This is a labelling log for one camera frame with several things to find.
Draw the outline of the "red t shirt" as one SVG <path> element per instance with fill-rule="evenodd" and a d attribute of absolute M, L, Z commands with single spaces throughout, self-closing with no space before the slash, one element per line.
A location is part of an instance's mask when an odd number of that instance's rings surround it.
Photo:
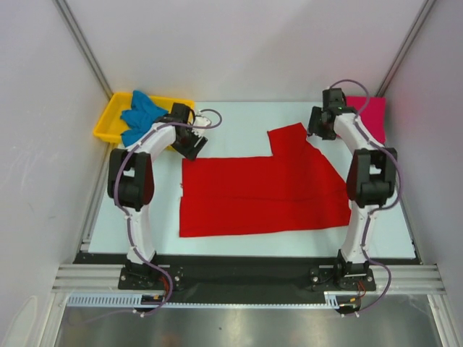
<path fill-rule="evenodd" d="M 344 227 L 346 184 L 301 123 L 268 132 L 272 154 L 182 163 L 182 238 Z"/>

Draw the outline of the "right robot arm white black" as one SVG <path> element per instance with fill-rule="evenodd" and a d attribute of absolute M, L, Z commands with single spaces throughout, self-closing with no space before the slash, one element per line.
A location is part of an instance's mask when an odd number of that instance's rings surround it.
<path fill-rule="evenodd" d="M 397 152 L 384 147 L 360 118 L 360 111 L 347 105 L 344 92 L 330 87 L 322 92 L 323 105 L 314 107 L 307 134 L 322 140 L 344 141 L 352 154 L 346 180 L 351 216 L 347 235 L 338 251 L 332 272 L 333 284 L 342 290 L 359 288 L 359 281 L 372 275 L 368 250 L 375 219 L 396 188 Z"/>

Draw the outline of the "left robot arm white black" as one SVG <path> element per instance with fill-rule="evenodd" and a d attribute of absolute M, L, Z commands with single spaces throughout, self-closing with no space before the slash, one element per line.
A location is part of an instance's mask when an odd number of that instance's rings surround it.
<path fill-rule="evenodd" d="M 149 213 L 155 193 L 153 164 L 168 147 L 195 160 L 208 141 L 204 131 L 217 126 L 202 111 L 196 113 L 183 103 L 174 103 L 169 112 L 154 121 L 132 126 L 130 141 L 111 151 L 107 193 L 124 214 L 129 241 L 119 289 L 148 290 L 160 283 L 169 290 L 166 274 L 154 262 L 156 249 Z"/>

